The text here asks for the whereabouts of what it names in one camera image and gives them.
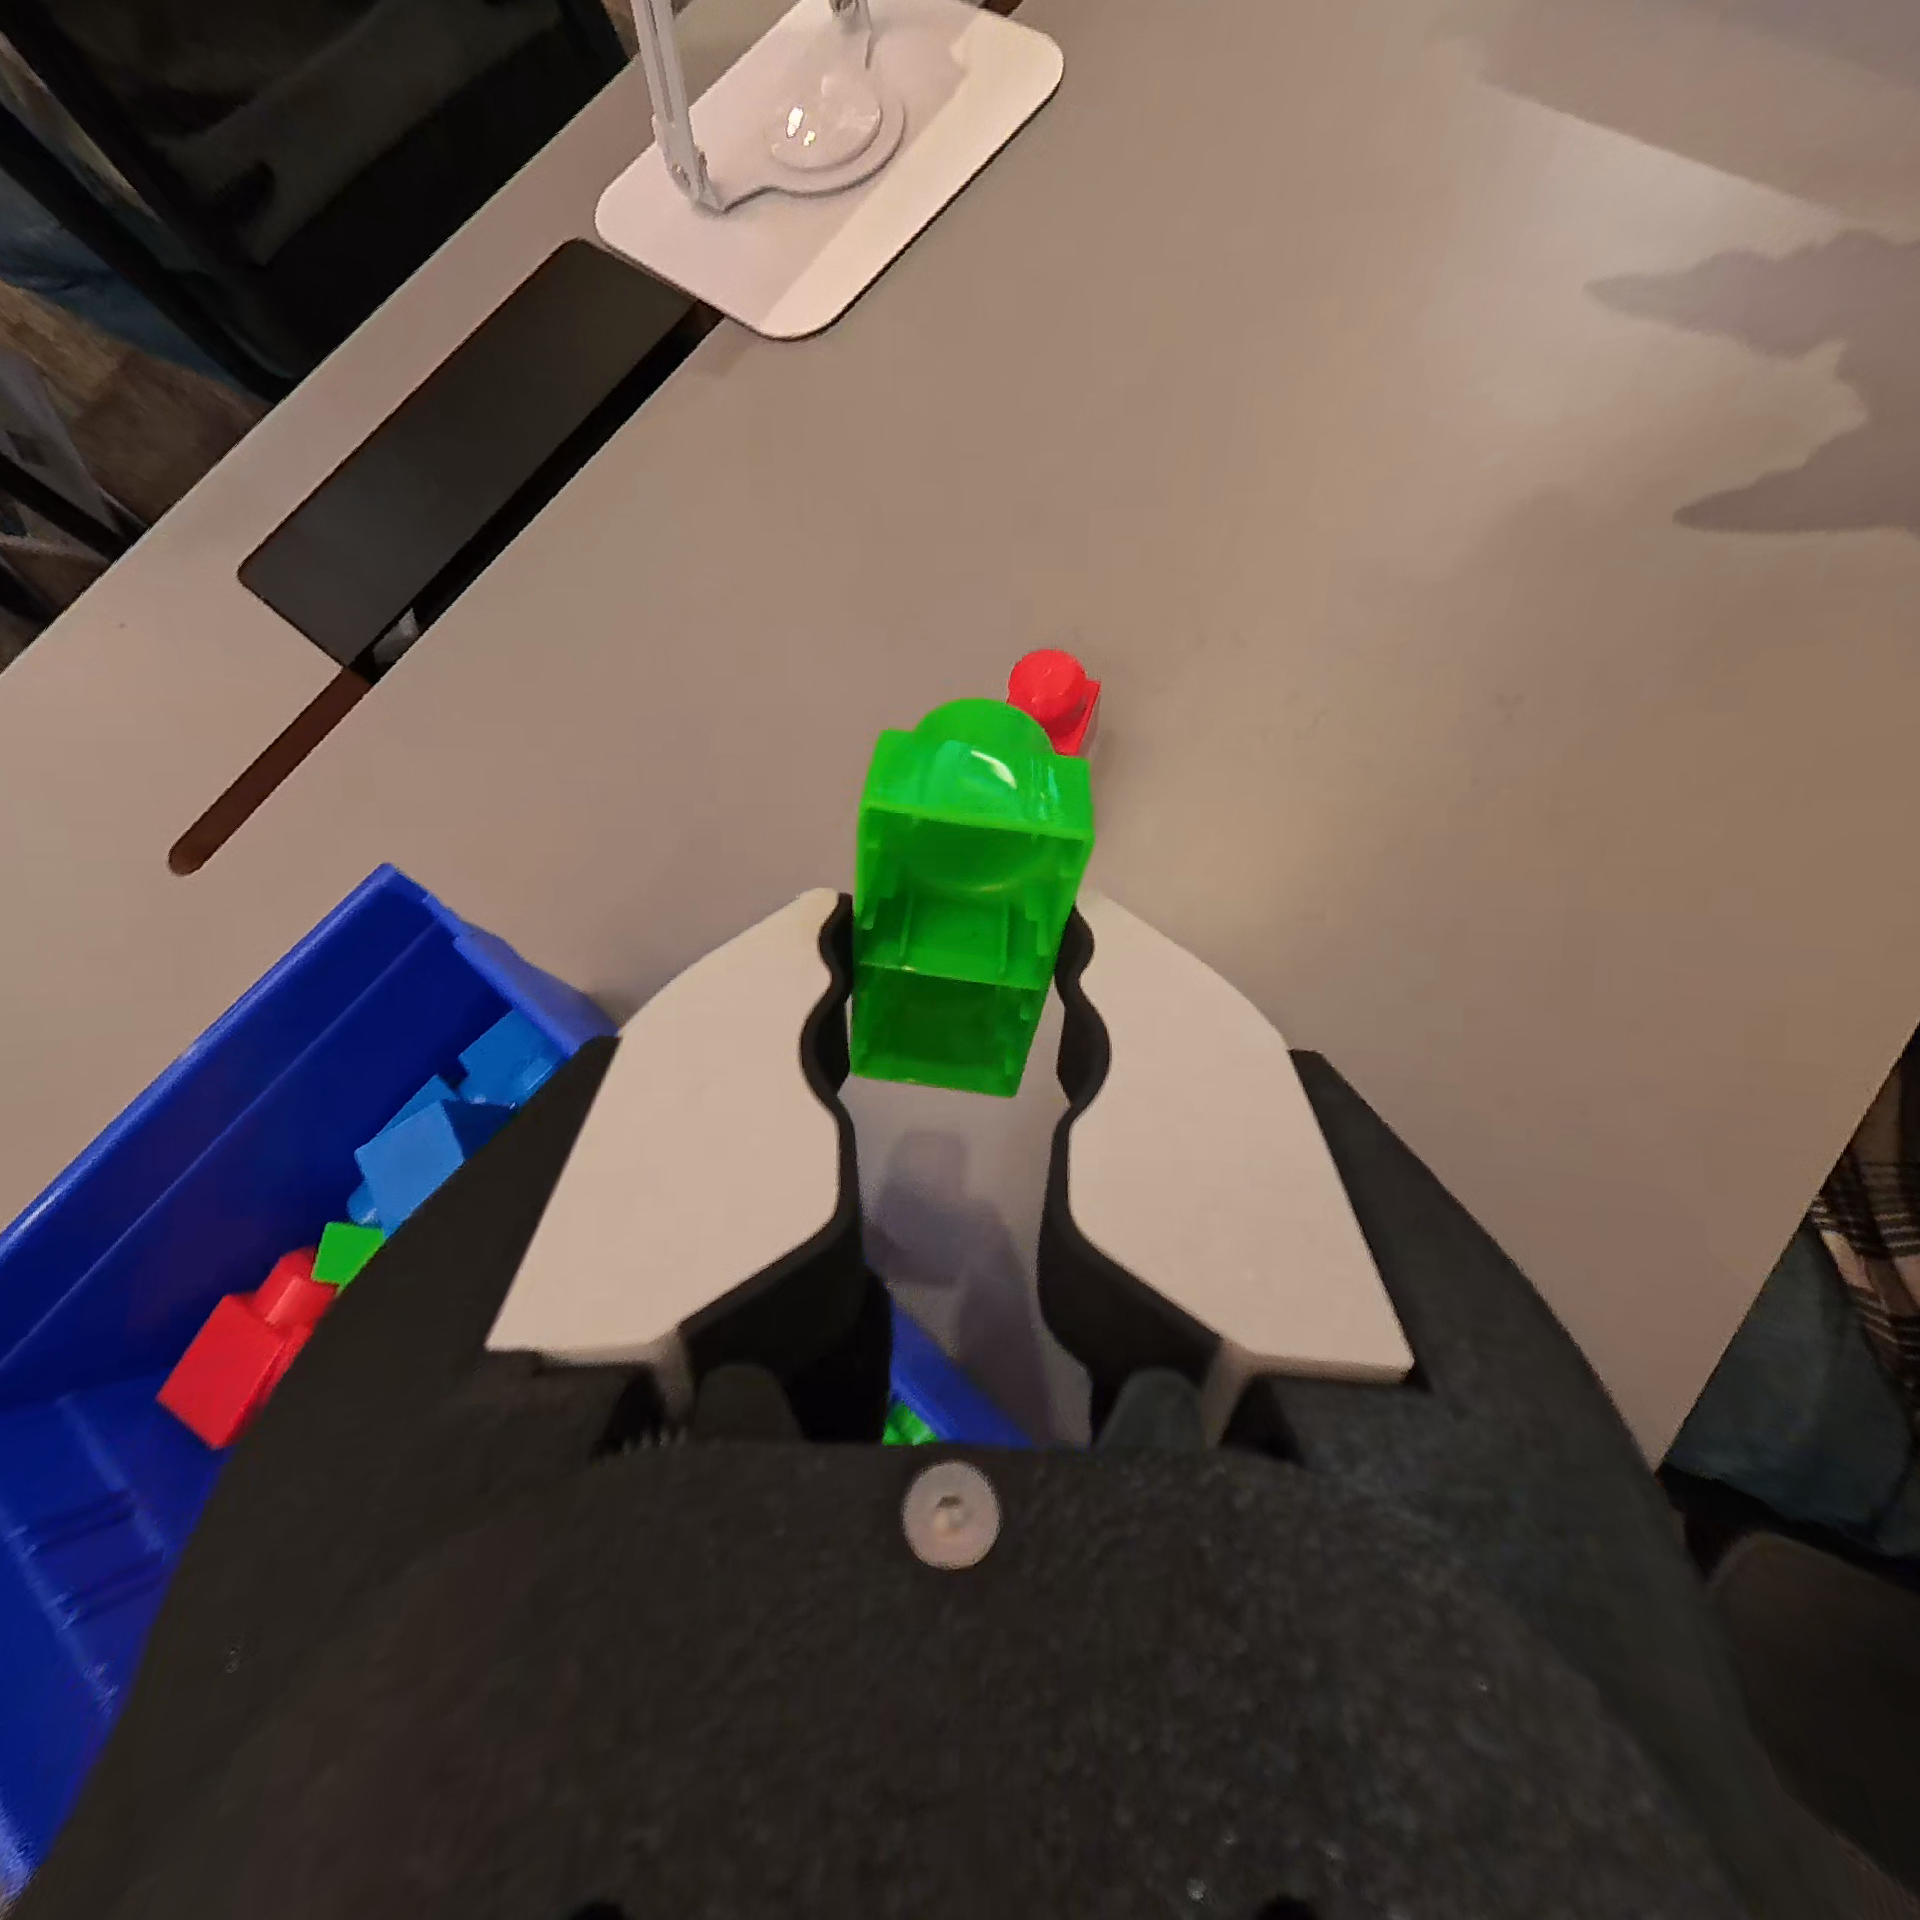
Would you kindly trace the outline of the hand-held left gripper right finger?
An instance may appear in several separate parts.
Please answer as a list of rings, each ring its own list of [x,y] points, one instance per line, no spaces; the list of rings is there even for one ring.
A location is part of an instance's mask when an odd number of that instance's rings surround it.
[[[1170,1373],[1204,1427],[1256,1383],[1407,1388],[1410,1341],[1285,1028],[1108,891],[1058,938],[1034,1297],[1108,1427]]]

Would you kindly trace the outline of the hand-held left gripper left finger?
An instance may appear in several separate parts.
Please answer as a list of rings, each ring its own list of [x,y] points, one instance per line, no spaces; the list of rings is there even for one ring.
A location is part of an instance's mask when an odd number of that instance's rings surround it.
[[[618,1028],[482,1345],[641,1364],[665,1414],[725,1364],[768,1364],[802,1414],[883,1414],[848,995],[851,897],[832,887],[672,975]]]

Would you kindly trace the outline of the blue plastic bin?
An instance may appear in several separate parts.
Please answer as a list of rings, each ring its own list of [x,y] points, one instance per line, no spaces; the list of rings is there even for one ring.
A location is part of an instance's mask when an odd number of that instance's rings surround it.
[[[377,867],[7,1226],[7,1903],[53,1858],[229,1463],[159,1388],[220,1297],[346,1215],[349,1149],[508,1012],[569,1064],[610,1033]]]

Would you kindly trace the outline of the red mega block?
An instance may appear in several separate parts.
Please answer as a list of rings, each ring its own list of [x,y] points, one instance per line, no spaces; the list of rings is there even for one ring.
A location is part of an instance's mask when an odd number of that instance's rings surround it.
[[[1011,670],[1011,709],[1023,709],[1057,756],[1091,756],[1099,679],[1071,649],[1030,649]]]
[[[209,1324],[159,1388],[159,1409],[209,1454],[229,1454],[290,1373],[330,1304],[336,1289],[316,1281],[316,1249],[288,1249],[264,1281],[209,1309]]]

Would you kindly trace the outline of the blue mega block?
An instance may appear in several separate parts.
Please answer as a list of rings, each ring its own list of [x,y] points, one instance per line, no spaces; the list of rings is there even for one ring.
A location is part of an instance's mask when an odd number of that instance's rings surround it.
[[[427,1071],[401,1114],[349,1149],[357,1192],[346,1196],[346,1215],[398,1236],[401,1215],[418,1215],[423,1196],[444,1192],[508,1117],[513,1107],[460,1101]]]
[[[552,1066],[569,1066],[569,1050],[508,1012],[454,1054],[454,1101],[520,1114],[552,1082]]]

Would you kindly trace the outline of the dark trousers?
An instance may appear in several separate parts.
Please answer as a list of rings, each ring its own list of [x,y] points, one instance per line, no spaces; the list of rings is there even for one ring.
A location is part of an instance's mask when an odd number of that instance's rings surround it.
[[[1916,1578],[1916,1427],[1812,1226],[1718,1353],[1658,1487],[1718,1538],[1777,1527]]]

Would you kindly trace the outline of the plaid clothing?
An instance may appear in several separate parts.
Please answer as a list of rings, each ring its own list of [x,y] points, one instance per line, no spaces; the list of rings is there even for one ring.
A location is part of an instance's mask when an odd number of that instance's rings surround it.
[[[1875,1334],[1920,1324],[1920,1167],[1889,1082],[1821,1181],[1812,1226]]]

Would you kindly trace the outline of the clear plastic stand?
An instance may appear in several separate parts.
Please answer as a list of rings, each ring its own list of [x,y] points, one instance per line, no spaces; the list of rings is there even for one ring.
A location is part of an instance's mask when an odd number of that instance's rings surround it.
[[[824,21],[824,39],[778,86],[778,101],[747,123],[745,175],[718,184],[687,133],[676,16],[665,0],[630,6],[655,164],[687,211],[727,216],[763,193],[821,205],[873,184],[897,158],[908,101],[873,62],[873,6],[832,0]]]

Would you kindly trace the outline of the white flat base plate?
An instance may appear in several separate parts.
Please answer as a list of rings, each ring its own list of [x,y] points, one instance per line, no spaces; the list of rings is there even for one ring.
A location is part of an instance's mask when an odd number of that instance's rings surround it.
[[[745,175],[747,123],[824,23],[824,0],[802,0],[725,81],[687,88],[687,133],[718,184]],[[705,216],[654,143],[607,184],[592,234],[754,341],[824,333],[1058,88],[1058,46],[987,6],[881,0],[873,34],[873,62],[908,101],[897,158],[873,184]]]

